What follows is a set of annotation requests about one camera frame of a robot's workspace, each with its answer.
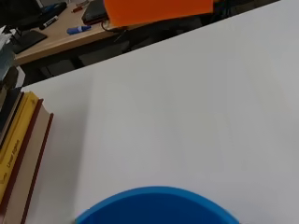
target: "book spine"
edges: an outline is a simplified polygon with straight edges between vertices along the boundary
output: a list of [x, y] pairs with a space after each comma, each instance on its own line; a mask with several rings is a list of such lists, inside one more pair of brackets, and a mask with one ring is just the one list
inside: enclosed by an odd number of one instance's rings
[[9, 129], [7, 139], [0, 152], [0, 202], [2, 202], [12, 168], [18, 157], [23, 138], [34, 114], [38, 98], [32, 93], [25, 93], [17, 115]]
[[34, 173], [32, 183], [31, 183], [31, 186], [30, 186], [30, 190], [29, 190], [29, 193], [28, 193], [28, 197], [27, 197], [25, 208], [24, 208], [24, 212], [22, 214], [21, 224], [25, 224], [25, 221], [26, 221], [26, 218], [27, 218], [29, 205], [30, 205], [30, 202], [31, 202], [32, 195], [34, 193], [34, 188], [35, 188], [36, 179], [37, 179], [37, 175], [38, 175], [38, 171], [39, 171], [39, 166], [40, 166], [40, 163], [41, 163], [42, 158], [43, 158], [43, 154], [44, 154], [44, 151], [45, 151], [45, 146], [47, 144], [47, 139], [48, 139], [49, 132], [50, 132], [50, 125], [52, 124], [53, 117], [54, 117], [54, 114], [51, 113], [49, 123], [48, 123], [48, 126], [47, 126], [47, 130], [46, 130], [46, 133], [45, 133], [45, 136], [44, 136], [43, 144], [41, 146], [39, 156], [38, 156], [38, 159], [37, 159], [36, 169], [35, 169], [35, 173]]
[[42, 106], [42, 103], [43, 103], [42, 99], [38, 100], [35, 112], [34, 112], [32, 118], [30, 120], [30, 124], [28, 126], [26, 135], [24, 136], [24, 139], [22, 141], [21, 148], [20, 148], [20, 151], [19, 151], [19, 155], [18, 155], [18, 157], [16, 159], [16, 162], [15, 162], [15, 165], [12, 169], [10, 179], [8, 180], [6, 192], [3, 196], [2, 202], [0, 203], [0, 224], [4, 223], [4, 218], [7, 214], [7, 205], [8, 205], [8, 202], [10, 200], [12, 190], [14, 189], [14, 185], [16, 183], [17, 176], [18, 176], [19, 170], [21, 168], [22, 159], [23, 159], [23, 157], [25, 155], [25, 152], [27, 150], [27, 146], [28, 146], [29, 140], [31, 138], [33, 129], [35, 127], [36, 119], [37, 119], [39, 110]]

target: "black object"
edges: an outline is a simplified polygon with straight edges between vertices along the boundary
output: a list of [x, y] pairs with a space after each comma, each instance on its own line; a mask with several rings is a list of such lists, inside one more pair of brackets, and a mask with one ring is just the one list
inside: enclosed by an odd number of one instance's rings
[[45, 10], [45, 8], [47, 7], [44, 7], [42, 8], [42, 14], [38, 16], [28, 17], [24, 20], [18, 21], [17, 23], [15, 23], [15, 26], [18, 27], [20, 31], [26, 31], [39, 27], [45, 22], [52, 19], [53, 17], [60, 15], [66, 9], [67, 4], [66, 2], [62, 2], [48, 7], [50, 7], [49, 10]]
[[30, 31], [25, 35], [20, 36], [19, 38], [12, 39], [12, 49], [18, 54], [22, 51], [29, 49], [34, 44], [46, 39], [47, 36], [39, 33], [38, 31]]
[[82, 20], [86, 25], [93, 25], [108, 19], [103, 0], [94, 0], [86, 8]]
[[79, 58], [79, 56], [73, 56], [69, 60], [71, 61], [75, 69], [85, 67], [83, 61]]
[[222, 21], [233, 16], [232, 7], [237, 7], [247, 3], [252, 3], [254, 0], [223, 0], [214, 4], [214, 12], [205, 15], [199, 15], [203, 26], [209, 25], [216, 21]]
[[0, 27], [38, 16], [41, 8], [36, 0], [0, 0]]

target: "blue marker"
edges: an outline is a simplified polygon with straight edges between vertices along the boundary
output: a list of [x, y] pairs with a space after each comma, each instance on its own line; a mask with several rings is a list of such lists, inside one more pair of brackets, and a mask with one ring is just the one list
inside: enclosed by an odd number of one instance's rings
[[66, 32], [70, 35], [75, 35], [75, 34], [90, 30], [90, 29], [92, 29], [91, 26], [78, 26], [78, 27], [74, 27], [74, 28], [68, 28], [66, 30]]

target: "bowl rim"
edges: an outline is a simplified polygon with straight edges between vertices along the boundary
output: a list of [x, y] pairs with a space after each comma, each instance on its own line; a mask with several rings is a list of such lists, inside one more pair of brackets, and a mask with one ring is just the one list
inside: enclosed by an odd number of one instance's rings
[[201, 206], [204, 206], [207, 210], [209, 210], [212, 213], [215, 213], [217, 216], [221, 217], [221, 219], [223, 221], [225, 221], [226, 223], [239, 224], [239, 221], [236, 220], [229, 212], [227, 212], [225, 209], [223, 209], [216, 203], [213, 203], [209, 199], [207, 199], [199, 194], [188, 191], [186, 189], [178, 189], [178, 188], [164, 187], [164, 186], [128, 189], [126, 191], [117, 193], [111, 197], [104, 199], [102, 202], [95, 204], [93, 207], [91, 207], [90, 209], [83, 212], [79, 217], [76, 218], [75, 223], [77, 223], [77, 224], [82, 223], [93, 213], [97, 212], [98, 210], [102, 209], [103, 207], [105, 207], [111, 203], [114, 203], [118, 200], [122, 200], [122, 199], [129, 198], [132, 196], [140, 195], [140, 194], [159, 194], [159, 193], [176, 195], [176, 196], [185, 198], [187, 200], [190, 200], [192, 202], [198, 203]]

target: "pen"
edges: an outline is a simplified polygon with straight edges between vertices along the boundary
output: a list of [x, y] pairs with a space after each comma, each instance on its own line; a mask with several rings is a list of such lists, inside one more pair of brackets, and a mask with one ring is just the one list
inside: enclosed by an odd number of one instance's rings
[[46, 21], [44, 24], [39, 26], [39, 30], [44, 30], [46, 29], [48, 26], [50, 26], [51, 24], [55, 23], [58, 20], [58, 16], [54, 16], [52, 19], [50, 19], [49, 21]]

